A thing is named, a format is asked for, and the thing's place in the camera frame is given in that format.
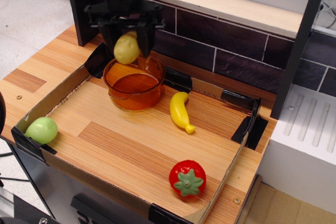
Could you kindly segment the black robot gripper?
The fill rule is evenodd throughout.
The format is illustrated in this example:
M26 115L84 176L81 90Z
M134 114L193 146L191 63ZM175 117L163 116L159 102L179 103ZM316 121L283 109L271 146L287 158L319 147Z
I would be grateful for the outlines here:
M121 30L136 29L139 48L144 58L150 55L155 42L155 29L165 28L162 5L148 0L103 0L87 5L84 12L90 24L99 27L104 43L111 54L121 37Z

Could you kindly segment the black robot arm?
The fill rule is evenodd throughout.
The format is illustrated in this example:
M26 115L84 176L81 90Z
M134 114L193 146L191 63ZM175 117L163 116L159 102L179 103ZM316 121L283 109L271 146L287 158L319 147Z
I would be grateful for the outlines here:
M133 30L142 56L148 57L155 44L155 30L165 27L161 10L162 5L149 0L104 0L87 5L84 12L90 27L99 30L110 51L123 31Z

